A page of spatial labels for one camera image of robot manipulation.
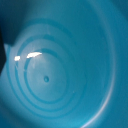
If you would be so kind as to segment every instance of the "concentric ring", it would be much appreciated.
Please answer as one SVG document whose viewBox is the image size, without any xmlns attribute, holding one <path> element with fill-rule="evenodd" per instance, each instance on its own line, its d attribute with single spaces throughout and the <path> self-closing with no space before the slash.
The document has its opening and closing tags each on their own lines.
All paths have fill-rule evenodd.
<svg viewBox="0 0 128 128">
<path fill-rule="evenodd" d="M 41 24 L 42 24 L 42 23 L 45 23 L 44 21 L 45 21 L 45 20 L 39 20 L 38 22 L 35 22 L 35 21 L 34 21 L 34 22 L 30 22 L 30 24 L 27 25 L 27 27 L 30 26 L 30 25 L 33 25 L 33 23 L 35 23 L 35 24 L 38 24 L 38 23 L 41 23 Z M 72 36 L 71 36 L 71 34 L 69 34 L 68 30 L 65 29 L 64 27 L 62 27 L 61 25 L 57 25 L 57 24 L 55 24 L 55 22 L 53 22 L 53 24 L 52 24 L 51 20 L 46 20 L 46 21 L 48 21 L 49 24 L 52 25 L 52 26 L 53 26 L 53 25 L 58 26 L 58 29 L 62 29 L 64 33 L 67 33 L 68 37 L 72 38 Z M 21 55 L 23 49 L 24 49 L 27 45 L 29 45 L 29 43 L 33 42 L 34 40 L 38 40 L 39 38 L 40 38 L 40 39 L 45 39 L 45 40 L 50 40 L 50 41 L 52 41 L 52 42 L 54 42 L 54 43 L 59 44 L 59 45 L 64 49 L 64 51 L 65 51 L 68 55 L 70 55 L 70 59 L 71 59 L 71 60 L 74 60 L 74 57 L 73 57 L 72 54 L 67 50 L 67 48 L 63 45 L 63 43 L 61 43 L 61 42 L 60 42 L 58 39 L 56 39 L 55 37 L 52 37 L 52 36 L 47 35 L 47 34 L 44 35 L 44 36 L 42 36 L 42 35 L 37 35 L 37 36 L 28 38 L 28 39 L 23 43 L 23 45 L 20 47 L 20 49 L 19 49 L 19 51 L 18 51 L 18 53 L 17 53 L 17 56 L 20 56 L 20 55 Z M 52 52 L 52 54 L 53 54 L 54 57 L 56 57 L 57 59 L 59 58 L 59 61 L 60 61 L 61 63 L 63 63 L 63 61 L 61 60 L 61 58 L 58 57 L 58 55 L 57 55 L 55 52 Z M 26 66 L 24 67 L 25 70 L 27 69 L 27 66 L 28 66 L 28 63 L 29 63 L 29 62 L 30 62 L 30 59 L 28 59 L 28 60 L 26 61 Z M 15 74 L 16 74 L 17 83 L 18 83 L 18 85 L 20 85 L 20 81 L 19 81 L 19 78 L 18 78 L 17 67 L 18 67 L 18 62 L 16 62 Z M 32 93 L 31 88 L 29 87 L 28 82 L 27 82 L 27 74 L 26 74 L 26 73 L 24 73 L 24 78 L 25 78 L 25 81 L 26 81 L 26 83 L 27 83 L 27 88 L 28 88 L 28 90 L 31 92 L 31 94 L 32 94 L 38 101 L 41 101 L 39 98 L 37 98 L 37 97 Z M 30 103 L 31 105 L 33 105 L 36 109 L 39 109 L 39 110 L 45 111 L 45 112 L 56 112 L 56 111 L 60 111 L 60 110 L 64 109 L 65 107 L 67 107 L 67 106 L 70 104 L 70 102 L 74 99 L 74 96 L 75 96 L 75 93 L 73 93 L 72 97 L 68 100 L 67 104 L 63 105 L 61 108 L 49 110 L 49 109 L 44 109 L 44 108 L 41 108 L 41 107 L 39 107 L 39 106 L 33 104 L 33 103 L 28 99 L 28 97 L 25 96 L 25 94 L 24 94 L 24 92 L 23 92 L 21 86 L 19 86 L 19 88 L 20 88 L 22 94 L 24 95 L 24 97 L 27 99 L 27 101 L 29 101 L 29 103 Z M 43 101 L 43 103 L 45 103 L 45 104 L 51 104 L 51 103 L 59 102 L 59 100 L 54 101 L 54 102 Z M 36 113 L 34 113 L 34 114 L 36 114 L 36 115 L 38 115 L 38 116 L 40 116 L 40 117 L 45 117 L 45 118 L 53 118 L 53 119 L 55 119 L 55 118 L 60 118 L 60 117 L 66 116 L 67 114 L 69 114 L 70 112 L 72 112 L 72 111 L 79 105 L 78 103 L 77 103 L 72 109 L 70 109 L 70 111 L 66 112 L 65 114 L 62 114 L 61 116 L 57 116 L 57 117 L 46 117 L 46 116 L 43 116 L 43 115 L 40 115 L 40 114 L 36 114 Z"/>
</svg>

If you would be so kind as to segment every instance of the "blue plastic surface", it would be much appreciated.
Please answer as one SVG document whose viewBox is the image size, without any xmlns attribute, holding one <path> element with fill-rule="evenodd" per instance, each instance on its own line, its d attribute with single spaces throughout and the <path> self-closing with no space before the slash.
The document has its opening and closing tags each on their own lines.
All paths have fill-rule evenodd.
<svg viewBox="0 0 128 128">
<path fill-rule="evenodd" d="M 0 127 L 127 128 L 122 6 L 114 0 L 0 0 L 7 56 Z"/>
</svg>

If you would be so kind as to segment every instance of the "blue plastic bucket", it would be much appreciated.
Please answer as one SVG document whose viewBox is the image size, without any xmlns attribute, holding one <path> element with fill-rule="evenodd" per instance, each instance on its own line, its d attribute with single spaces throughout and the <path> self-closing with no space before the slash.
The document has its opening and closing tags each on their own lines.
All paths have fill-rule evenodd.
<svg viewBox="0 0 128 128">
<path fill-rule="evenodd" d="M 0 0 L 0 127 L 128 127 L 126 3 Z"/>
</svg>

